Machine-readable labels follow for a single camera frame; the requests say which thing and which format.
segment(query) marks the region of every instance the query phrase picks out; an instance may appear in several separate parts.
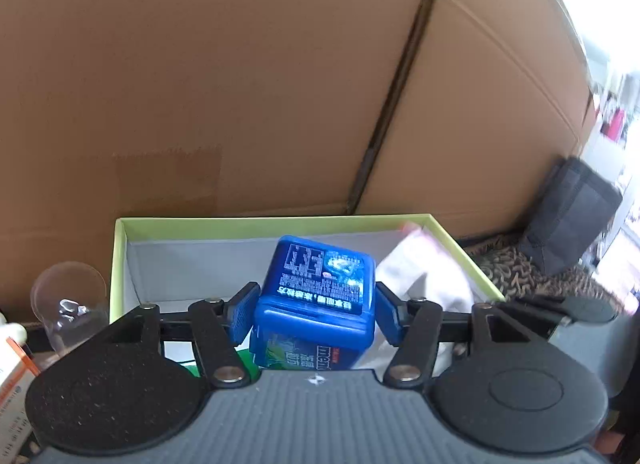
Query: patterned fabric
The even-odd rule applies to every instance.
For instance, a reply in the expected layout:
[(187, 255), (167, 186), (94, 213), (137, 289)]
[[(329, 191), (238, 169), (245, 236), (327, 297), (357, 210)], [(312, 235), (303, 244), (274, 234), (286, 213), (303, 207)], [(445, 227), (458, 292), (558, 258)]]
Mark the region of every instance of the patterned fabric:
[(551, 297), (590, 297), (607, 300), (618, 313), (623, 304), (582, 267), (574, 266), (548, 277), (515, 245), (502, 247), (513, 239), (498, 235), (467, 249), (474, 262), (507, 300), (528, 295)]

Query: blue box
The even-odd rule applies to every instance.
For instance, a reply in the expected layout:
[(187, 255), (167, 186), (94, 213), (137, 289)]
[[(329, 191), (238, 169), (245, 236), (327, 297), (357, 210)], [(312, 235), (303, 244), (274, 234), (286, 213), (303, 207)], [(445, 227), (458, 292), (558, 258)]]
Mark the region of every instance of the blue box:
[(264, 368), (345, 370), (373, 342), (375, 263), (292, 236), (276, 247), (250, 351)]

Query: clear plastic cup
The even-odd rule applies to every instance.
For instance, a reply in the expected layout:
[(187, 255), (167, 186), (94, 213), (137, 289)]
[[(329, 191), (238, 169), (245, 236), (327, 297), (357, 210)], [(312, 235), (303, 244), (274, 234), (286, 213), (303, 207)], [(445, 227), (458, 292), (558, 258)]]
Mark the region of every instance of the clear plastic cup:
[(31, 308), (59, 356), (109, 324), (104, 280), (80, 262), (62, 262), (42, 272), (31, 287)]

